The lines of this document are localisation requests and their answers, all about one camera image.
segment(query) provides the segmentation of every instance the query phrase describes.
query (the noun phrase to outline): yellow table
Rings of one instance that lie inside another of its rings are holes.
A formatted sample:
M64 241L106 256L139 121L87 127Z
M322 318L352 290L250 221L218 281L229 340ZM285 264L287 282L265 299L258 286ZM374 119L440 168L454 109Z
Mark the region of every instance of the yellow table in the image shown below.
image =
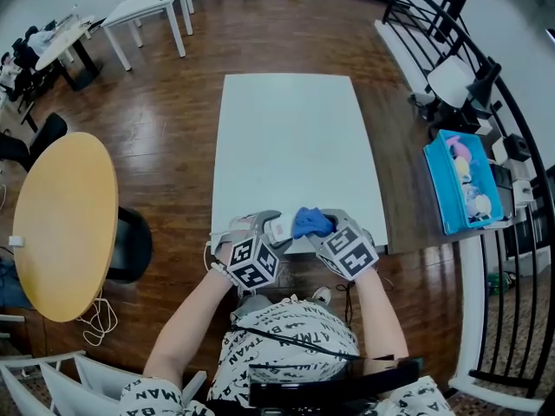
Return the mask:
M82 315L108 273L118 224L114 165L93 135L54 142L31 168L17 200L17 274L39 313L55 322Z

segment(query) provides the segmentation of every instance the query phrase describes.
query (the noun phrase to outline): black and white marker cube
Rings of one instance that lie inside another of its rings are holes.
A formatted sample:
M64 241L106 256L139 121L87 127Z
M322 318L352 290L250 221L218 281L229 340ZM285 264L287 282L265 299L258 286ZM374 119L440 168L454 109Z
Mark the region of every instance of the black and white marker cube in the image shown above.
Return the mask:
M276 282L278 267L278 257L255 236L233 245L227 271L244 289L257 289Z
M378 260L372 243L351 224L328 236L317 256L331 271L349 281Z

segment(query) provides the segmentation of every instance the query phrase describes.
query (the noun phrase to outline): white tabletop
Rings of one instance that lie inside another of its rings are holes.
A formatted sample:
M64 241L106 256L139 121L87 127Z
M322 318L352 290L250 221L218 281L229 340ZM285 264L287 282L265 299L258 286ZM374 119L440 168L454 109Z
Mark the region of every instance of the white tabletop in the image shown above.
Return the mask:
M45 69L50 63L57 59L67 48L73 45L85 34L85 31L90 28L90 25L80 26L81 22L76 22L74 25L66 30L56 33L52 43L46 51L40 56L36 63L35 69L40 71Z
M164 8L173 0L124 0L106 17L102 26L109 26L149 10Z
M295 213L302 206L343 209L376 245L388 243L374 158L350 78L227 75L212 233L227 230L238 216ZM288 252L311 250L303 238Z

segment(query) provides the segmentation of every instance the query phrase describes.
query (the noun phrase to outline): blue plastic bin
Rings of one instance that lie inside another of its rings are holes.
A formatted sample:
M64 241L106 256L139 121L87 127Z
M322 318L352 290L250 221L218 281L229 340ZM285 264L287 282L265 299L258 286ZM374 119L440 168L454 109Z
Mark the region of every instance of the blue plastic bin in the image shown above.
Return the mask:
M486 194L492 202L492 216L490 218L471 222L467 215L459 177L446 143L446 140L457 135L460 136L459 142L472 153L472 162L470 162L472 184L482 194ZM445 234L482 228L503 218L500 195L493 180L492 170L487 162L486 151L478 136L441 129L435 140L424 146L424 154L434 181L435 194L440 204Z

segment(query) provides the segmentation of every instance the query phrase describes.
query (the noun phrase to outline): pink toy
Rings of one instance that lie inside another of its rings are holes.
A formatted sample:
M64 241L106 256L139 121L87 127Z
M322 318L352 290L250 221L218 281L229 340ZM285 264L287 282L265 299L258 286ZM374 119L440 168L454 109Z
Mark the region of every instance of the pink toy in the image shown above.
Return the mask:
M447 143L447 146L449 147L449 149L451 149L451 146L453 147L455 158L462 157L464 160L470 163L470 161L472 160L472 154L470 153L470 150L466 146L464 146L462 143L459 142L459 139L460 139L460 136L455 135L451 139L447 139L445 143Z

